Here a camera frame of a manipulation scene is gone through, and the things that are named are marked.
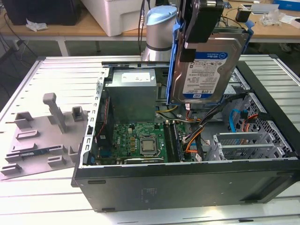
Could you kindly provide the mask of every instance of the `cpu socket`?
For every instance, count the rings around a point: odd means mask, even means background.
[[[140,137],[140,153],[144,156],[154,156],[157,154],[157,143],[155,136]]]

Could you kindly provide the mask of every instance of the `table leg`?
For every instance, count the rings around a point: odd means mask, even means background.
[[[99,44],[99,41],[96,41],[96,51],[99,53],[101,50],[100,50],[100,44]]]
[[[64,40],[57,40],[60,47],[60,52],[62,56],[70,56],[69,50],[67,49],[66,42]]]
[[[18,51],[18,50],[19,50],[19,46],[18,46],[17,42],[18,42],[17,40],[13,40],[13,41],[12,41],[12,43],[13,43],[12,48],[13,48],[15,51]]]
[[[258,52],[262,53],[264,51],[264,43],[259,44]]]

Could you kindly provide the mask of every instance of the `metal table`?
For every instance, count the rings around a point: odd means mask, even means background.
[[[81,105],[84,110],[89,110],[97,71],[101,67],[101,62],[107,60],[136,61],[139,58],[136,56],[48,57],[37,61],[0,113],[0,166],[6,164],[3,158],[15,130],[15,124],[11,122],[17,112],[29,111],[34,117],[48,115],[42,96],[50,91],[57,94],[58,106],[62,111],[75,105]],[[280,60],[274,60],[268,55],[243,55],[240,60],[244,60],[250,66],[267,90],[274,95],[282,109],[286,110],[294,125],[298,126],[299,122],[295,119],[297,116],[299,118],[300,99],[299,93],[296,92],[300,88],[297,84],[299,82],[297,76]],[[294,90],[291,95],[289,95],[290,88]],[[41,222],[82,224],[86,221],[97,221],[102,225],[127,223],[139,225],[235,224],[246,220],[249,221],[247,223],[249,225],[300,224],[298,216],[300,182],[267,204],[100,214],[91,209],[79,188],[71,187],[72,174],[73,168],[69,168],[0,182],[0,221],[13,224]]]

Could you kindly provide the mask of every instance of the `plastic bag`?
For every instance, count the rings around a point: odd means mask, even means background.
[[[33,30],[37,32],[38,30],[46,30],[48,29],[47,25],[45,23],[36,23],[36,22],[31,22],[28,19],[26,27],[28,27],[30,30]]]
[[[285,16],[285,13],[281,13],[278,9],[275,9],[268,14],[262,15],[259,19],[260,24],[264,26],[268,25],[281,25],[280,20]]]

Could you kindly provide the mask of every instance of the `green circuit board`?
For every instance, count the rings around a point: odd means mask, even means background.
[[[182,137],[185,134],[183,124],[176,128]],[[152,138],[156,142],[157,153],[152,157],[163,158],[168,162],[163,123],[115,124],[113,133],[112,158],[142,158],[141,141]]]

